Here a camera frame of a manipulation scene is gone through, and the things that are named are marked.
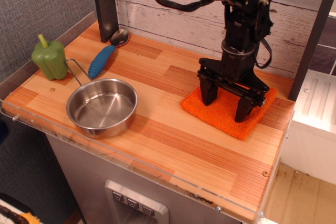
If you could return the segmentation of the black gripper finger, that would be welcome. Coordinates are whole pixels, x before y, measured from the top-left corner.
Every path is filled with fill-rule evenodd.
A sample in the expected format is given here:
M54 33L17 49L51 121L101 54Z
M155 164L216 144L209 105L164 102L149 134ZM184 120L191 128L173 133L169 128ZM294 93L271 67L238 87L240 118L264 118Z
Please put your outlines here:
M235 115L235 122L243 122L245 117L252 111L254 100L248 97L240 98Z
M210 105L217 98L218 86L212 80L200 78L200 90L205 105Z

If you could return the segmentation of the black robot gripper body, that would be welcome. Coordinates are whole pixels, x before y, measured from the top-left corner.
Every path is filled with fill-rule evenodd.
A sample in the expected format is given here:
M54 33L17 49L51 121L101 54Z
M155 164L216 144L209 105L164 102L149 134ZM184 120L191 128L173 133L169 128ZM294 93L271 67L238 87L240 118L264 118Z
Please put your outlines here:
M200 69L197 76L215 82L218 88L222 88L239 97L248 97L254 100L254 107L265 104L265 95L269 87L254 73L254 67L263 69L264 65L257 62L257 54L260 43L248 46L247 49L236 49L227 43L222 43L222 59L215 60L200 58Z

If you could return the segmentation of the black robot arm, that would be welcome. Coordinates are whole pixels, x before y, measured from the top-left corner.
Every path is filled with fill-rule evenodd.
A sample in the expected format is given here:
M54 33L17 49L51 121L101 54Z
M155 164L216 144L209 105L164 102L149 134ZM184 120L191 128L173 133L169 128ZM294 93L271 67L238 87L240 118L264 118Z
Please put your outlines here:
M264 69L271 60L260 64L257 54L260 45L270 50L265 37L270 35L272 0L211 0L225 6L225 38L222 58L201 58L198 71L202 101L210 105L218 89L224 89L240 98L235 121L242 122L256 106L265 104L269 87L254 73L254 67Z

